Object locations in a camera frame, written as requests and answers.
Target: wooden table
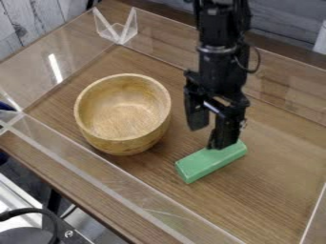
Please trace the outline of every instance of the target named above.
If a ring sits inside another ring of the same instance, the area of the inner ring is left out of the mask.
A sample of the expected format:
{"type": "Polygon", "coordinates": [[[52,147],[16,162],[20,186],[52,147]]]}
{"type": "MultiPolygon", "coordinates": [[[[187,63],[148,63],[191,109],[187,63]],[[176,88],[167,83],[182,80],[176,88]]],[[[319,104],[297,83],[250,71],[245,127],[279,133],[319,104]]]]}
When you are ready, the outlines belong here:
{"type": "MultiPolygon", "coordinates": [[[[128,7],[124,4],[103,1],[102,11],[106,12],[110,8],[115,8],[127,15],[128,7]]],[[[172,17],[180,18],[180,16],[179,13],[175,13],[172,17]]],[[[262,45],[267,47],[269,41],[263,40],[262,45]]],[[[326,68],[322,62],[325,59],[321,56],[317,55],[313,60],[314,65],[326,68]]],[[[279,63],[275,62],[274,66],[263,67],[265,71],[267,69],[263,77],[273,76],[273,80],[283,84],[283,76],[277,72],[278,66],[279,63]]],[[[293,70],[285,73],[294,84],[299,83],[295,83],[298,75],[306,75],[313,79],[315,77],[313,72],[298,74],[301,66],[303,66],[301,63],[291,64],[293,70]]],[[[314,86],[314,91],[310,90],[313,94],[307,93],[303,98],[307,101],[315,96],[315,92],[319,95],[325,92],[326,76],[322,78],[323,80],[318,81],[318,86],[314,86]]],[[[258,74],[251,79],[262,80],[263,78],[258,74]]],[[[211,126],[199,132],[188,131],[183,113],[183,84],[184,77],[180,69],[136,51],[114,46],[67,82],[60,84],[47,96],[29,106],[25,112],[115,163],[124,171],[242,241],[249,243],[298,243],[326,181],[325,127],[310,119],[251,97],[253,107],[247,112],[249,126],[242,134],[242,139],[250,150],[249,154],[204,179],[186,185],[176,176],[174,163],[206,145],[211,126]],[[135,72],[155,78],[170,91],[174,102],[172,124],[163,140],[147,152],[128,157],[111,156],[98,152],[87,144],[72,116],[73,102],[83,89],[96,79],[122,72],[135,72]]],[[[267,91],[274,92],[277,98],[278,95],[285,98],[279,90],[267,89],[267,91]]],[[[289,109],[283,104],[278,104],[279,100],[269,102],[289,109]]],[[[299,103],[295,106],[299,111],[302,108],[299,103]]],[[[314,117],[314,113],[309,112],[301,115],[311,117],[311,119],[314,117]]],[[[52,158],[41,154],[11,132],[3,134],[0,148],[83,210],[131,242],[178,243],[178,240],[163,230],[130,211],[76,173],[67,171],[52,158]]],[[[104,164],[87,159],[79,164],[83,164],[86,172],[92,173],[102,182],[106,181],[110,172],[104,164]]]]}

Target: green block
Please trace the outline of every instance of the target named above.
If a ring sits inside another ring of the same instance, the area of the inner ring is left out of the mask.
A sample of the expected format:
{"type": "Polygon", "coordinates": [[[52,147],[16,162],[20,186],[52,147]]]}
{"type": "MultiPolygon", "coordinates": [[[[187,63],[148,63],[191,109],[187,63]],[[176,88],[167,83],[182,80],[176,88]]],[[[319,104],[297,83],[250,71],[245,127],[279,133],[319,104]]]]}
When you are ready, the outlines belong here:
{"type": "Polygon", "coordinates": [[[183,181],[190,184],[224,167],[246,153],[247,147],[240,140],[223,150],[202,149],[176,162],[176,172],[183,181]]]}

